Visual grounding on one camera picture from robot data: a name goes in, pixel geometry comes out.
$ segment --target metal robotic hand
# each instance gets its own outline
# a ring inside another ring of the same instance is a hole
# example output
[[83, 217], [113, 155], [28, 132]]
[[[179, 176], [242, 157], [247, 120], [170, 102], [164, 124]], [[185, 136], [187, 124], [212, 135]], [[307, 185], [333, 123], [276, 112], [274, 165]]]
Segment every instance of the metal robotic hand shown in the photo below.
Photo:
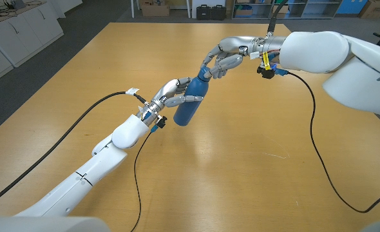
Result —
[[232, 36], [222, 39], [203, 60], [201, 67], [207, 66], [216, 56], [214, 67], [204, 77], [213, 79], [222, 78], [229, 69], [237, 67], [243, 62], [243, 57], [257, 53], [261, 57], [263, 52], [279, 51], [285, 37], [253, 37]]
[[150, 126], [152, 122], [156, 121], [156, 124], [158, 124], [158, 122], [163, 119], [158, 113], [164, 108], [164, 106], [174, 107], [184, 102], [202, 101], [203, 97], [201, 96], [178, 95], [186, 91], [190, 82], [190, 77], [173, 79], [167, 82], [155, 94], [150, 103], [145, 104], [143, 108], [140, 108], [136, 117], [147, 126]]

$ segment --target robot finger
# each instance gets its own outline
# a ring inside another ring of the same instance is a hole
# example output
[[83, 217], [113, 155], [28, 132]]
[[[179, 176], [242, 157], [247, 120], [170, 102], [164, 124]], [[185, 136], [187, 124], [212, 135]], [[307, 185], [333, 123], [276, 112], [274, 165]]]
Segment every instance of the robot finger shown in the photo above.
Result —
[[217, 78], [219, 78], [219, 79], [222, 78], [223, 77], [223, 73], [224, 73], [223, 71], [218, 72]]
[[184, 78], [180, 78], [178, 80], [178, 87], [179, 88], [183, 88], [183, 87], [186, 87], [191, 81], [191, 78], [190, 77], [184, 77]]
[[219, 72], [224, 72], [228, 69], [235, 68], [243, 62], [243, 57], [241, 55], [232, 55], [222, 59], [217, 65], [212, 67], [209, 72], [204, 74], [205, 78], [212, 77], [215, 79]]
[[192, 95], [188, 95], [188, 96], [176, 96], [176, 97], [172, 97], [170, 99], [167, 99], [165, 102], [164, 102], [164, 105], [167, 106], [167, 107], [175, 107], [175, 106], [178, 106], [179, 104], [182, 104], [182, 103], [185, 103], [185, 102], [197, 102], [197, 101], [202, 101], [203, 100], [203, 97], [201, 96], [192, 96]]
[[220, 47], [217, 45], [215, 46], [205, 57], [205, 59], [202, 62], [201, 68], [206, 67], [210, 61], [213, 59], [214, 56], [218, 55], [222, 50]]
[[180, 93], [183, 93], [185, 91], [185, 89], [187, 88], [187, 86], [183, 87], [183, 88], [177, 88], [176, 89], [176, 94], [180, 94]]
[[220, 52], [220, 53], [216, 56], [216, 62], [214, 63], [214, 65], [217, 65], [221, 60], [223, 60], [224, 58], [229, 57], [229, 56], [231, 56], [231, 55], [232, 55], [231, 53]]

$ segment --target table surface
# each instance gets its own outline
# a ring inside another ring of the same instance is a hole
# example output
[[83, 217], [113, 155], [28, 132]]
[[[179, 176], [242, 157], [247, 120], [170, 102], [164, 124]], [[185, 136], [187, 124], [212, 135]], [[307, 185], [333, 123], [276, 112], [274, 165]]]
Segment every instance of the table surface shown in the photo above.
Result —
[[[265, 35], [265, 24], [111, 23], [0, 126], [0, 191], [44, 154], [101, 97], [131, 87], [152, 98], [167, 81], [194, 77], [224, 37]], [[276, 35], [289, 35], [282, 24]], [[137, 164], [142, 216], [137, 231], [356, 231], [380, 220], [344, 205], [309, 137], [312, 99], [293, 76], [263, 79], [259, 60], [220, 80], [190, 124], [169, 120], [150, 136]], [[316, 95], [314, 138], [342, 196], [358, 209], [380, 197], [380, 120], [331, 99], [328, 75], [295, 72]], [[0, 198], [14, 215], [83, 165], [93, 147], [141, 105], [113, 97], [89, 113], [51, 155]], [[133, 174], [143, 142], [71, 213], [129, 231], [138, 215]]]
[[26, 12], [27, 10], [31, 10], [35, 7], [38, 7], [38, 6], [41, 6], [43, 4], [46, 3], [46, 1], [37, 1], [39, 3], [31, 3], [30, 5], [26, 5], [24, 8], [21, 8], [21, 9], [18, 9], [18, 10], [15, 10], [15, 9], [11, 9], [9, 10], [8, 12], [1, 12], [0, 14], [2, 16], [0, 16], [0, 22], [4, 21], [4, 20], [7, 20], [11, 17], [15, 17], [21, 13], [24, 13]]

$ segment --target robotic arm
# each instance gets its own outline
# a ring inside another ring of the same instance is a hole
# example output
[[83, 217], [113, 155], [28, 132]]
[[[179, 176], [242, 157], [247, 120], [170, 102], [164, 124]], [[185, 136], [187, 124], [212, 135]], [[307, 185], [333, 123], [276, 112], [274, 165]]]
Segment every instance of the robotic arm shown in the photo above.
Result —
[[127, 157], [124, 149], [132, 148], [155, 122], [153, 130], [163, 128], [166, 118], [159, 115], [164, 106], [203, 100], [199, 96], [176, 96], [183, 93], [190, 78], [167, 82], [139, 112], [130, 117], [93, 149], [93, 157], [51, 190], [40, 201], [20, 212], [18, 217], [57, 217], [68, 215], [98, 181], [118, 167]]
[[[287, 37], [273, 36], [272, 33], [266, 37], [228, 37], [207, 54], [198, 78], [204, 82], [211, 77], [222, 78], [229, 69], [241, 64], [246, 56], [261, 59], [257, 72], [268, 79], [275, 74], [288, 74], [287, 70], [277, 68], [277, 64], [286, 69], [311, 73], [335, 71], [323, 84], [333, 99], [351, 108], [380, 114], [380, 46], [336, 32], [293, 32]], [[215, 64], [208, 69], [206, 66], [214, 57]], [[99, 180], [121, 164], [127, 157], [123, 150], [133, 147], [153, 122], [152, 131], [164, 126], [166, 118], [159, 113], [165, 106], [173, 107], [185, 102], [190, 102], [186, 103], [189, 105], [203, 100], [202, 96], [186, 94], [193, 80], [183, 78], [166, 83], [150, 103], [139, 107], [138, 113], [131, 115], [94, 147], [89, 161], [16, 216], [68, 215]], [[186, 112], [194, 113], [198, 105], [193, 104], [192, 107], [193, 111]]]
[[380, 114], [380, 46], [337, 32], [293, 32], [287, 37], [228, 37], [220, 41], [204, 59], [216, 62], [204, 77], [221, 78], [228, 69], [242, 63], [245, 56], [262, 58], [258, 73], [271, 79], [286, 70], [310, 73], [335, 71], [323, 84], [336, 101], [357, 110]]

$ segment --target black cable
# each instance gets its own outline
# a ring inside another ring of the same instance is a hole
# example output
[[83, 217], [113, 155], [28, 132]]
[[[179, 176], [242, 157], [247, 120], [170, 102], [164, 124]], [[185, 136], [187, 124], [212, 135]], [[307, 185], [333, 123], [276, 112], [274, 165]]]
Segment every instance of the black cable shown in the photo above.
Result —
[[[5, 189], [3, 189], [1, 192], [0, 192], [0, 197], [2, 197], [8, 190], [10, 190], [11, 188], [13, 188], [20, 180], [22, 180], [27, 174], [29, 174], [29, 172], [31, 172], [35, 167], [37, 167], [37, 165], [39, 165], [41, 163], [41, 161], [43, 161], [66, 137], [67, 135], [74, 129], [74, 127], [81, 121], [82, 118], [84, 118], [84, 116], [87, 115], [87, 113], [89, 113], [94, 107], [96, 107], [98, 104], [100, 104], [102, 101], [112, 97], [112, 96], [116, 96], [116, 95], [120, 95], [120, 94], [126, 94], [126, 92], [116, 92], [116, 93], [112, 93], [112, 94], [109, 94], [105, 97], [103, 97], [102, 99], [98, 100], [96, 103], [94, 103], [92, 106], [90, 106], [90, 108], [88, 108], [88, 110], [86, 110], [80, 117], [79, 119], [77, 119], [74, 124], [66, 131], [66, 133], [41, 157], [39, 158], [39, 160], [37, 160], [33, 165], [31, 165], [31, 167], [29, 167], [23, 174], [21, 174], [18, 178], [16, 178], [10, 185], [8, 185], [7, 187], [5, 187]], [[145, 103], [146, 100], [144, 100], [141, 96], [137, 95], [134, 93], [134, 96], [140, 100], [140, 102], [142, 103]]]
[[346, 202], [343, 197], [337, 192], [336, 188], [334, 187], [333, 183], [332, 183], [332, 180], [330, 179], [330, 176], [329, 176], [329, 173], [327, 172], [327, 169], [326, 169], [326, 166], [325, 166], [325, 163], [323, 162], [323, 159], [321, 158], [320, 156], [320, 153], [318, 151], [318, 148], [316, 147], [316, 143], [314, 142], [314, 139], [313, 139], [313, 119], [314, 119], [314, 115], [316, 113], [316, 99], [314, 98], [314, 94], [313, 94], [313, 91], [312, 89], [310, 88], [310, 86], [306, 83], [305, 80], [303, 80], [301, 77], [299, 77], [298, 75], [294, 74], [294, 73], [291, 73], [289, 72], [288, 74], [290, 75], [293, 75], [295, 77], [297, 77], [299, 80], [301, 80], [305, 85], [306, 87], [309, 89], [309, 92], [310, 94], [312, 95], [312, 99], [313, 99], [313, 113], [312, 113], [312, 118], [310, 119], [310, 138], [312, 139], [312, 143], [313, 143], [313, 147], [314, 147], [314, 150], [316, 151], [316, 153], [318, 154], [318, 157], [320, 159], [320, 162], [321, 162], [321, 165], [323, 166], [323, 169], [325, 170], [325, 173], [326, 173], [326, 176], [327, 176], [327, 179], [329, 180], [330, 182], [330, 185], [332, 186], [334, 192], [336, 193], [336, 195], [340, 198], [340, 200], [343, 201], [343, 203], [345, 203], [347, 206], [349, 206], [351, 209], [353, 209], [354, 211], [358, 212], [358, 213], [368, 213], [370, 210], [372, 210], [379, 202], [380, 202], [380, 198], [377, 199], [371, 206], [369, 206], [369, 208], [367, 208], [366, 210], [358, 210], [356, 208], [354, 208], [353, 206], [351, 206], [348, 202]]
[[267, 32], [274, 32], [274, 29], [276, 27], [276, 20], [277, 15], [279, 11], [281, 10], [282, 6], [284, 6], [287, 3], [288, 0], [283, 0], [279, 6], [276, 8], [276, 10], [273, 12], [272, 17], [270, 18], [269, 27], [267, 28]]
[[150, 137], [150, 135], [152, 133], [153, 132], [150, 132], [149, 135], [147, 135], [147, 138], [144, 140], [143, 144], [141, 145], [140, 149], [138, 150], [137, 155], [136, 155], [136, 159], [134, 160], [134, 179], [136, 180], [136, 188], [137, 188], [137, 195], [138, 195], [138, 208], [139, 208], [139, 210], [138, 210], [138, 218], [137, 218], [136, 224], [134, 225], [133, 229], [131, 229], [131, 232], [133, 232], [134, 229], [137, 227], [138, 221], [140, 220], [140, 216], [141, 216], [141, 198], [140, 198], [140, 191], [138, 190], [137, 175], [136, 175], [137, 158], [138, 158], [138, 155], [140, 154], [141, 149], [143, 148], [144, 144], [146, 143], [147, 139]]

